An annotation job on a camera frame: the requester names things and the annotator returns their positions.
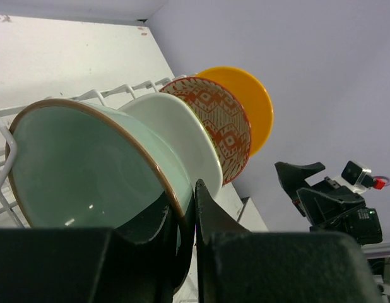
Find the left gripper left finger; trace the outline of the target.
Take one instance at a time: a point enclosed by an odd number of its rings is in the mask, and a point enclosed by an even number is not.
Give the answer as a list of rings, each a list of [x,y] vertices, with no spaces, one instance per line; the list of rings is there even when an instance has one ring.
[[[129,222],[145,241],[94,229],[0,229],[0,302],[171,302],[185,264],[175,258],[170,207]]]

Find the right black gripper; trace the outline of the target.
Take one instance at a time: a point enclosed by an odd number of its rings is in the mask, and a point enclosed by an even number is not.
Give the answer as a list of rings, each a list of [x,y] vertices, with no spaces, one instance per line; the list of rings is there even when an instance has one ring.
[[[313,227],[332,226],[353,211],[365,207],[365,200],[360,194],[329,177],[310,186],[306,179],[326,169],[321,162],[308,165],[276,162],[275,169],[282,189]]]

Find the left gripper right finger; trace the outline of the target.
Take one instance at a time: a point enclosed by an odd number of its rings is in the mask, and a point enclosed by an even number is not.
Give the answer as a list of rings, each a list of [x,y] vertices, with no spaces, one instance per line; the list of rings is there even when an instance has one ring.
[[[359,245],[339,232],[251,232],[202,180],[194,190],[200,302],[380,302]]]

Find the yellow plastic bowl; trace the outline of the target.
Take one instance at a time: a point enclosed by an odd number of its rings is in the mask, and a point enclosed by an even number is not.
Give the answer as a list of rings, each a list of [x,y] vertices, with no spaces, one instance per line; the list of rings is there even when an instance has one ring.
[[[273,104],[263,84],[249,72],[231,66],[217,66],[196,74],[230,91],[243,106],[251,124],[251,156],[267,142],[274,123]]]

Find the blue zigzag patterned bowl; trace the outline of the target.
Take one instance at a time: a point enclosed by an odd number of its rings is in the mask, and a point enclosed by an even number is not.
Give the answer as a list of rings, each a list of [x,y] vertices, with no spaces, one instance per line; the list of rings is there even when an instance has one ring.
[[[243,105],[221,84],[188,76],[164,85],[160,91],[183,100],[197,115],[211,138],[223,174],[223,184],[244,170],[251,156],[251,123]]]

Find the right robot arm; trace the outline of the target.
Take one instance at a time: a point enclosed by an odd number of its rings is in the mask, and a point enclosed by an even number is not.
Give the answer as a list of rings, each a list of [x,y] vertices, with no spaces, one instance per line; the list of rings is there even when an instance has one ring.
[[[380,246],[375,209],[347,185],[327,178],[310,185],[307,179],[324,170],[316,162],[300,166],[275,163],[282,189],[311,233],[273,233],[259,238],[268,259],[258,267],[264,276],[250,280],[248,299],[287,302],[386,302],[388,297],[369,265],[366,244]]]

